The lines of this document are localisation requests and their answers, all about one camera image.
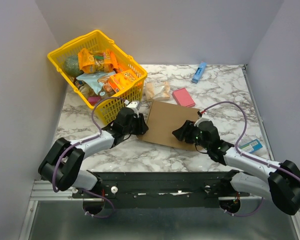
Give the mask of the brown cardboard box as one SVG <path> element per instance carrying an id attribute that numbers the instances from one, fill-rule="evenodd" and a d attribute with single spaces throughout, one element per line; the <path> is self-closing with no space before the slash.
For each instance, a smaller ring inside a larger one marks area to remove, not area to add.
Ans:
<path id="1" fill-rule="evenodd" d="M 139 135 L 138 139 L 176 149 L 195 151 L 193 144 L 177 140 L 172 132 L 182 127 L 187 120 L 196 121 L 198 111 L 197 108 L 154 101 L 151 104 L 146 121 L 148 131 L 144 135 Z"/>

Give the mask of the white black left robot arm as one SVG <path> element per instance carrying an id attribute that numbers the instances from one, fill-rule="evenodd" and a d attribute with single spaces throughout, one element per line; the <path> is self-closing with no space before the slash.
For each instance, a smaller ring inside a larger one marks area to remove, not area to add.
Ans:
<path id="1" fill-rule="evenodd" d="M 121 108 L 115 120 L 101 132 L 79 140 L 68 141 L 63 137 L 56 140 L 38 168 L 40 176 L 58 191 L 74 187 L 83 189 L 91 198 L 97 197 L 101 191 L 100 178 L 81 170 L 82 162 L 100 151 L 114 148 L 131 135 L 144 135 L 148 131 L 138 104 L 132 101 Z"/>

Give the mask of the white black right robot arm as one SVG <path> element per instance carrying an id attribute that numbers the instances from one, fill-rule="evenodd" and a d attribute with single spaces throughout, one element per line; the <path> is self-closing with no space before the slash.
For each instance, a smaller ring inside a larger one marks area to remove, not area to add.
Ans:
<path id="1" fill-rule="evenodd" d="M 186 120 L 172 134 L 180 142 L 202 147 L 214 162 L 240 170 L 220 183 L 224 195 L 245 192 L 271 199 L 279 210 L 291 216 L 300 209 L 300 169 L 294 162 L 275 162 L 242 152 L 222 140 L 210 120 Z"/>

